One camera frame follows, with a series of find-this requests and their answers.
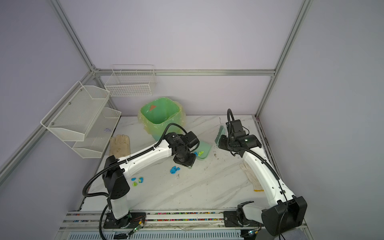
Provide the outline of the green hand brush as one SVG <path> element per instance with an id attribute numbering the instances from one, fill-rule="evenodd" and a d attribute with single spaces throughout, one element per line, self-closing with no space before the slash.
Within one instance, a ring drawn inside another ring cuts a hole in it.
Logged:
<path id="1" fill-rule="evenodd" d="M 226 134 L 226 127 L 224 127 L 223 125 L 220 125 L 218 134 L 217 134 L 217 136 L 216 136 L 216 138 L 215 138 L 215 144 L 216 144 L 217 146 L 219 146 L 221 136 L 222 136 L 222 135 L 225 135 L 225 134 Z"/>

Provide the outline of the green plastic dustpan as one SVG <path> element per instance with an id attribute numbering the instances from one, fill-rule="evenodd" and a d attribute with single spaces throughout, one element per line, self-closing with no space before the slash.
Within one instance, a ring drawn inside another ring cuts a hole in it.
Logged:
<path id="1" fill-rule="evenodd" d="M 203 156 L 202 159 L 201 159 L 201 158 L 198 158 L 198 157 L 194 154 L 194 155 L 196 156 L 196 160 L 197 160 L 197 161 L 203 161 L 203 160 L 205 160 L 205 159 L 208 157 L 208 155 L 209 155 L 211 149 L 212 149 L 212 144 L 207 143 L 207 142 L 204 142 L 204 141 L 200 141 L 199 146 L 196 147 L 196 148 L 194 148 L 193 151 L 192 151 L 192 153 L 194 154 L 194 152 L 204 151 L 205 153 L 204 153 L 204 156 Z"/>

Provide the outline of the robot right arm white black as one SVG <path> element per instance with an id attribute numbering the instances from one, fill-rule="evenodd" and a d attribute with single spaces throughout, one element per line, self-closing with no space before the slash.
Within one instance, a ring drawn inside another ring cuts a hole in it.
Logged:
<path id="1" fill-rule="evenodd" d="M 218 137 L 218 148 L 242 157 L 261 184 L 269 204 L 268 208 L 259 207 L 254 201 L 239 204 L 238 224 L 243 227 L 258 222 L 271 236 L 284 239 L 284 233 L 302 225 L 307 201 L 287 187 L 270 161 L 261 155 L 261 142 L 243 127 L 241 120 L 235 119 L 231 109 L 227 110 L 226 129 L 227 134 Z"/>

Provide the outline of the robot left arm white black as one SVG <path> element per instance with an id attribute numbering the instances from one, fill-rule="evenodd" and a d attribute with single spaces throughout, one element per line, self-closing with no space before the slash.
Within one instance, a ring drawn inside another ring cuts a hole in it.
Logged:
<path id="1" fill-rule="evenodd" d="M 180 125 L 170 123 L 155 144 L 125 157 L 108 157 L 104 168 L 85 184 L 82 195 L 86 198 L 104 196 L 107 200 L 106 209 L 112 214 L 106 219 L 106 223 L 113 228 L 127 228 L 132 222 L 141 220 L 135 219 L 130 213 L 129 178 L 155 162 L 169 157 L 174 158 L 175 164 L 190 168 L 195 163 L 195 151 L 199 146 L 200 141 L 193 132 L 187 132 Z M 88 188 L 99 177 L 102 178 L 107 191 L 89 193 Z"/>

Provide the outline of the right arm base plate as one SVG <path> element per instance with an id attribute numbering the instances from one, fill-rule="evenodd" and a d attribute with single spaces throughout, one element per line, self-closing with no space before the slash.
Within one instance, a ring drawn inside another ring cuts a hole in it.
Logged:
<path id="1" fill-rule="evenodd" d="M 239 228 L 247 228 L 247 227 L 263 227 L 262 223 L 242 219 L 238 216 L 236 211 L 224 211 L 224 225 L 225 227 L 239 227 Z"/>

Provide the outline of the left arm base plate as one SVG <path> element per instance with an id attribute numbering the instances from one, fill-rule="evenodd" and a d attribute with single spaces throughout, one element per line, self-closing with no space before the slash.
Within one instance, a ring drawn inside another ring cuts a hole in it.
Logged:
<path id="1" fill-rule="evenodd" d="M 139 226 L 140 223 L 144 224 L 147 214 L 142 213 L 132 213 L 130 212 L 127 216 L 117 220 L 114 217 L 112 212 L 108 212 L 105 223 L 103 225 L 104 229 L 134 229 Z"/>

